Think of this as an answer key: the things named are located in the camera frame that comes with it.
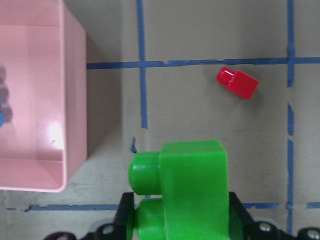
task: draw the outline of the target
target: pink plastic container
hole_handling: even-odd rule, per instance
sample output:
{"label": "pink plastic container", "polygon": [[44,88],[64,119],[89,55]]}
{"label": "pink plastic container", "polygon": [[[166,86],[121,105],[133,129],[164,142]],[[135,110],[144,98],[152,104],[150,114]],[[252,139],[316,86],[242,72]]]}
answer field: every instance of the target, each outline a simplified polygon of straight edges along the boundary
{"label": "pink plastic container", "polygon": [[85,30],[62,0],[1,0],[0,36],[0,189],[62,191],[87,158]]}

